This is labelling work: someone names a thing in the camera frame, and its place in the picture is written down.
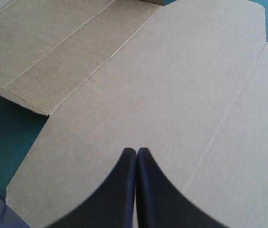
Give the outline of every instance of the flattened cardboard box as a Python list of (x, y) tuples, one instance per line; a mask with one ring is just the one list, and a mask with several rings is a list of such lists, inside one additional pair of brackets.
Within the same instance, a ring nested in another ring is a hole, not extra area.
[(16, 1), (0, 13), (0, 95), (50, 114), (158, 9), (136, 0)]

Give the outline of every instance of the brown cardboard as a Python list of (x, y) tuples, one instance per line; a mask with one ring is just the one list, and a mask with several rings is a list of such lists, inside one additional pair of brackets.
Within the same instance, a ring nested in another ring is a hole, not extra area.
[(268, 43), (190, 179), (182, 192), (222, 223), (268, 227)]
[(50, 114), (159, 8), (135, 0), (109, 3), (18, 0), (2, 11), (0, 92)]
[(124, 147), (149, 147), (186, 186), (266, 44), (262, 6), (216, 0), (213, 19), (194, 2), (160, 8), (50, 116), (7, 189), (33, 228), (86, 199)]

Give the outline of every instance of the cardboard edge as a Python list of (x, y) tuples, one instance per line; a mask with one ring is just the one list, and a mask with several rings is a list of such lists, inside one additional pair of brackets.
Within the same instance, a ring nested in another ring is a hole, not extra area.
[(37, 114), (41, 114), (41, 115), (45, 115), (47, 116), (47, 113), (44, 113), (43, 111), (39, 110), (38, 108), (32, 106), (29, 102), (25, 101), (24, 99), (22, 99), (21, 97), (15, 95), (14, 93), (7, 91), (3, 88), (0, 87), (0, 96), (11, 101), (14, 102), (26, 109), (29, 109)]

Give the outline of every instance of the black object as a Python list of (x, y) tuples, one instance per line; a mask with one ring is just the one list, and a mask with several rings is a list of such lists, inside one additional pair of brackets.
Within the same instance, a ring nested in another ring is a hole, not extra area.
[(136, 152), (123, 150), (99, 188), (79, 207), (48, 228), (131, 228)]
[(170, 183), (147, 148), (137, 155), (136, 205), (139, 228), (226, 228)]

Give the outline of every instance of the crease line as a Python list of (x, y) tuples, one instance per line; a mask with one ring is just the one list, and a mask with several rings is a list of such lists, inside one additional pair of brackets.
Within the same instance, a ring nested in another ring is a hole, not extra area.
[(231, 111), (232, 111), (232, 109), (233, 109), (233, 107), (234, 107), (236, 101), (237, 101), (238, 98), (240, 97), (240, 95), (241, 95), (241, 93), (242, 93), (242, 91), (243, 91), (243, 89), (244, 89), (244, 87), (245, 87), (247, 81), (250, 79), (252, 73), (254, 72), (255, 67), (256, 67), (256, 65), (257, 65), (257, 63), (258, 63), (258, 59), (260, 58), (261, 54), (263, 53), (266, 44), (267, 44), (267, 42), (264, 44), (264, 46), (263, 46), (262, 50), (260, 51), (260, 53), (259, 53), (259, 55), (258, 55), (258, 58), (256, 59), (256, 62), (255, 62), (255, 64), (254, 64), (254, 66), (252, 67), (250, 73), (248, 74), (248, 76), (247, 76), (246, 79), (244, 80), (244, 82), (243, 82), (243, 84), (242, 84), (240, 90), (238, 91), (238, 93), (236, 94), (236, 96), (234, 97), (234, 99), (232, 100), (231, 105), (230, 105), (229, 108), (227, 109), (226, 113), (224, 114), (224, 116), (222, 117), (221, 121), (220, 121), (219, 124), (217, 125), (215, 131), (213, 132), (213, 134), (212, 134), (210, 140), (208, 141), (206, 147), (204, 148), (204, 150), (203, 150), (203, 152), (202, 152), (202, 154), (201, 154), (201, 156), (200, 156), (198, 162), (196, 163), (196, 165), (195, 165), (193, 171), (191, 172), (191, 174), (190, 174), (190, 176), (189, 176), (189, 179), (187, 180), (185, 186), (184, 186), (183, 189), (182, 189), (182, 193), (183, 193), (183, 194), (186, 194), (186, 193), (190, 190), (190, 187), (191, 187), (191, 184), (192, 184), (192, 182), (193, 182), (193, 179), (194, 179), (194, 177), (197, 175), (197, 170), (198, 170), (198, 168), (199, 168), (199, 167), (201, 166), (201, 164), (203, 163), (203, 160), (204, 160), (205, 156), (207, 155), (209, 149), (211, 148), (213, 142), (214, 142), (215, 139), (217, 138), (218, 133), (219, 133), (219, 131), (220, 131), (222, 125), (223, 125), (223, 124), (225, 123), (225, 121), (227, 120), (227, 117), (228, 117), (229, 114), (231, 113)]
[(8, 87), (10, 84), (12, 84), (15, 80), (17, 80), (19, 77), (21, 77), (24, 73), (29, 71), (35, 64), (37, 64), (39, 61), (44, 59), (47, 55), (49, 55), (54, 49), (56, 49), (58, 46), (60, 46), (64, 41), (66, 41), (68, 38), (70, 38), (74, 33), (76, 33), (79, 29), (81, 29), (85, 24), (87, 24), (90, 20), (98, 16), (100, 13), (102, 13), (106, 8), (108, 8), (115, 0), (112, 0), (107, 6), (105, 6), (100, 12), (98, 12), (96, 15), (90, 17), (88, 20), (86, 20), (81, 26), (79, 26), (75, 31), (73, 31), (71, 34), (69, 34), (67, 37), (65, 37), (59, 44), (54, 46), (48, 53), (46, 53), (43, 57), (41, 57), (39, 60), (37, 60), (35, 63), (33, 63), (29, 68), (27, 68), (25, 71), (23, 71), (20, 75), (18, 75), (16, 78), (14, 78), (11, 82), (9, 82), (3, 89)]
[(133, 39), (133, 37), (136, 36), (136, 34), (149, 22), (149, 20), (151, 18), (153, 18), (153, 16), (161, 9), (162, 7), (160, 6), (151, 16), (149, 19), (146, 20), (145, 23), (142, 24), (142, 26), (132, 35), (129, 37), (128, 40), (126, 40), (107, 60), (105, 60), (104, 62), (102, 62), (95, 70), (93, 70), (93, 72), (86, 78), (83, 80), (82, 83), (80, 83), (77, 87), (75, 87), (59, 104), (56, 105), (56, 107), (54, 107), (48, 115), (52, 115), (66, 100), (68, 100), (68, 98), (87, 80), (89, 80), (92, 75), (104, 64), (106, 64), (123, 46), (125, 46), (131, 39)]

